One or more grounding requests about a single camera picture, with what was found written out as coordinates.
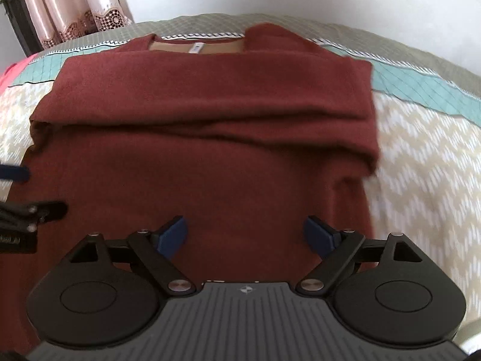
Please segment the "dark red knit sweater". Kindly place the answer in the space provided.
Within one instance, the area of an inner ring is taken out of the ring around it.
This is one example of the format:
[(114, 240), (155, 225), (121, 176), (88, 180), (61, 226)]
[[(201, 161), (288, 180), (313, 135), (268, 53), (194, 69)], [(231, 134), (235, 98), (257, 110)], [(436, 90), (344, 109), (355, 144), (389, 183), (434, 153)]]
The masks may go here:
[(30, 180), (9, 198), (69, 211), (40, 228), (35, 254), (1, 257), (1, 348), (36, 344), (26, 297), (91, 232), (121, 239), (181, 215), (174, 264), (197, 284), (298, 281), (318, 263), (310, 215), (371, 235), (371, 73), (274, 24), (197, 54), (149, 35), (66, 59), (30, 117)]

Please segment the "pink bed sheet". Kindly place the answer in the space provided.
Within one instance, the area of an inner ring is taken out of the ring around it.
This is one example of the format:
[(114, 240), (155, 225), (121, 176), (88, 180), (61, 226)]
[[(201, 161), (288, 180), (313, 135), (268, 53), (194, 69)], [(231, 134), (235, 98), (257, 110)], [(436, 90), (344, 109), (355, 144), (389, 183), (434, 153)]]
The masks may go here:
[(30, 55), (29, 57), (24, 58), (23, 60), (13, 63), (10, 65), (0, 76), (0, 94), (3, 94), (4, 91), (13, 83), (13, 81), (18, 77), (26, 68), (26, 66), (37, 56), (38, 54), (35, 53)]

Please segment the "patterned bed quilt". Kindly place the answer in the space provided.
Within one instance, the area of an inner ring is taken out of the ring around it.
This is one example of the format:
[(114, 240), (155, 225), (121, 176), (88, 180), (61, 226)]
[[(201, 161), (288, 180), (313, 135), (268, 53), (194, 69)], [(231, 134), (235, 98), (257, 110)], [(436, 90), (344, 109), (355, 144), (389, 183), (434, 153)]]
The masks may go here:
[(480, 79), (429, 53), (339, 24), (288, 16), (207, 14), (147, 22), (66, 42), (41, 53), (1, 96), (1, 159), (32, 146), (30, 117), (66, 59), (110, 51), (149, 35), (192, 54), (242, 42), (274, 24), (336, 55), (369, 62), (379, 157), (363, 181), (372, 234), (404, 233), (460, 287), (468, 321), (480, 317)]

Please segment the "dark wooden furniture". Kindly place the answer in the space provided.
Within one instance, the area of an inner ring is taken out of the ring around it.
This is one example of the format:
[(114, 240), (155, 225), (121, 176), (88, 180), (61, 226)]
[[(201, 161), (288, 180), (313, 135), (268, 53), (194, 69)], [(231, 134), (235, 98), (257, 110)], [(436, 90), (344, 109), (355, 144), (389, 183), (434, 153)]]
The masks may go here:
[(1, 0), (13, 31), (26, 56), (43, 51), (25, 0)]

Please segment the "pink lace-trimmed curtain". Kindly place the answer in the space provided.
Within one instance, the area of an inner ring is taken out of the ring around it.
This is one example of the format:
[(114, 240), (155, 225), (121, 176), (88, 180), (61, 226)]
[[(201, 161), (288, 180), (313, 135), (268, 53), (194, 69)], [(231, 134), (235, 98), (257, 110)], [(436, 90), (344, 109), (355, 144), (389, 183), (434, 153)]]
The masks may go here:
[(132, 24), (121, 0), (25, 0), (43, 49)]

